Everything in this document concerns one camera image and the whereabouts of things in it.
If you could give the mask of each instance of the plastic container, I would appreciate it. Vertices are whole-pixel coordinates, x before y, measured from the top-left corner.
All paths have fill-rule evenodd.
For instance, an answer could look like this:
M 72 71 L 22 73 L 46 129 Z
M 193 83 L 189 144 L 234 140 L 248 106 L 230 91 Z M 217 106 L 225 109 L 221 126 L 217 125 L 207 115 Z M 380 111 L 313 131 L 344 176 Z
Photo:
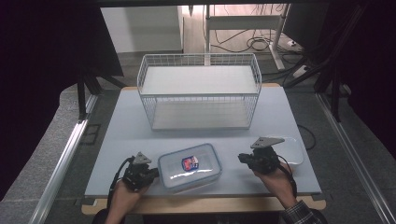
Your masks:
M 208 143 L 162 155 L 158 169 L 163 186 L 173 193 L 210 184 L 222 170 L 215 149 Z
M 261 87 L 253 53 L 148 54 L 137 76 L 152 130 L 248 129 Z

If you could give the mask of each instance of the container lid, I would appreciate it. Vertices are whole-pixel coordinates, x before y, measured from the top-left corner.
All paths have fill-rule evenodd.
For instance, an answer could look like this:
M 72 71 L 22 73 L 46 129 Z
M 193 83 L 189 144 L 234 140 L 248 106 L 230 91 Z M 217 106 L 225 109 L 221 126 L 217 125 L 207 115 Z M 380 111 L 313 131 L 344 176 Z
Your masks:
M 198 187 L 221 174 L 219 158 L 208 143 L 164 154 L 158 159 L 158 168 L 163 185 L 170 190 Z

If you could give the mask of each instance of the white shelf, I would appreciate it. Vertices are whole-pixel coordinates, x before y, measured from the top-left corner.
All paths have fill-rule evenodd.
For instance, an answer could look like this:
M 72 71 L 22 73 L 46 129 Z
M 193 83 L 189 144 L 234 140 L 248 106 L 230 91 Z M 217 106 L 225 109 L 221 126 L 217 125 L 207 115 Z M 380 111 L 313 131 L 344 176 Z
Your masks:
M 244 101 L 168 101 L 159 102 L 153 130 L 248 128 Z
M 257 94 L 251 66 L 151 66 L 141 95 Z

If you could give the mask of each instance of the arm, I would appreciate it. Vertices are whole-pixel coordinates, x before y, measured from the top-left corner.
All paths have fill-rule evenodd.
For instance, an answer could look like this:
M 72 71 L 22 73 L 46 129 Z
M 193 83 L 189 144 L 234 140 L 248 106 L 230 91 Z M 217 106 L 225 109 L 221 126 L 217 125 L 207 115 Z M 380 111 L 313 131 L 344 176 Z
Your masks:
M 133 191 L 128 189 L 122 180 L 117 182 L 105 223 L 120 224 L 122 219 L 134 209 L 134 206 L 148 188 L 149 187 L 144 187 L 139 191 Z
M 281 163 L 287 170 L 288 165 Z M 262 175 L 258 172 L 253 172 L 257 176 L 265 187 L 273 193 L 285 208 L 285 211 L 281 212 L 281 216 L 288 224 L 301 223 L 301 224 L 320 224 L 320 219 L 314 216 L 312 211 L 306 206 L 303 201 L 297 202 L 292 193 L 291 184 L 286 175 L 276 169 L 273 173 L 268 175 Z

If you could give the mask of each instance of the sleeve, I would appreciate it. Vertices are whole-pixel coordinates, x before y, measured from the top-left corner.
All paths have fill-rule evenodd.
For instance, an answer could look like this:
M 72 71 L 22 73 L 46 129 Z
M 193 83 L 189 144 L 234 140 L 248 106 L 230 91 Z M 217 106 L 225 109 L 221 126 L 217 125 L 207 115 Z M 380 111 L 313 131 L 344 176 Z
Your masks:
M 315 217 L 311 209 L 303 202 L 299 201 L 291 208 L 282 211 L 280 215 L 288 224 L 321 224 L 320 219 Z

